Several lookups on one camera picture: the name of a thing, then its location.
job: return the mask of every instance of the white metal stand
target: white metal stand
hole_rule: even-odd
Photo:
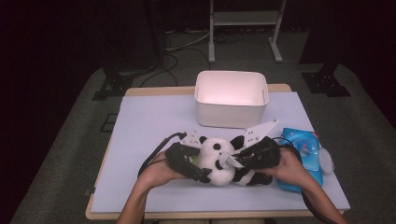
[[[274,25],[272,37],[268,38],[271,50],[278,63],[283,62],[279,49],[276,45],[277,34],[287,0],[282,0],[279,10],[275,11],[238,11],[238,12],[215,12],[213,1],[210,0],[210,27],[209,27],[209,62],[215,62],[215,43],[213,41],[214,26],[221,25]]]

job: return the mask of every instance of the person's left arm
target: person's left arm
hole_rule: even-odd
[[[160,152],[146,170],[137,178],[116,223],[139,224],[146,209],[149,191],[173,179],[184,179],[166,164],[164,152]]]

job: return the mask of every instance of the floor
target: floor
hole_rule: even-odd
[[[334,72],[350,97],[312,94],[301,73],[316,72],[321,64],[298,64],[307,32],[281,32],[277,43],[284,59],[276,63],[267,38],[271,32],[219,35],[216,62],[208,63],[207,41],[165,56],[163,67],[136,77],[132,87],[191,86],[204,70],[259,72],[268,83],[287,83],[297,91],[320,143],[332,154],[335,173],[351,209],[350,223],[394,223],[396,220],[396,132],[362,88],[359,79],[343,65]],[[168,34],[168,48],[202,36]],[[86,83],[51,150],[11,223],[114,223],[89,220],[90,199],[121,96],[92,100],[106,80],[101,68]],[[318,223],[313,217],[276,217],[276,223]]]

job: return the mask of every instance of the panda ear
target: panda ear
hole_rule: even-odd
[[[231,140],[231,145],[233,145],[233,148],[235,148],[235,150],[242,148],[244,146],[244,142],[245,142],[245,136],[244,135],[239,135],[236,136],[233,140]]]
[[[206,139],[207,139],[207,137],[201,136],[201,137],[199,138],[199,141],[200,141],[201,144],[202,144]]]

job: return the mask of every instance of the white bin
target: white bin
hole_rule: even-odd
[[[264,75],[254,72],[201,72],[194,96],[198,122],[222,128],[249,128],[260,124],[269,101]]]

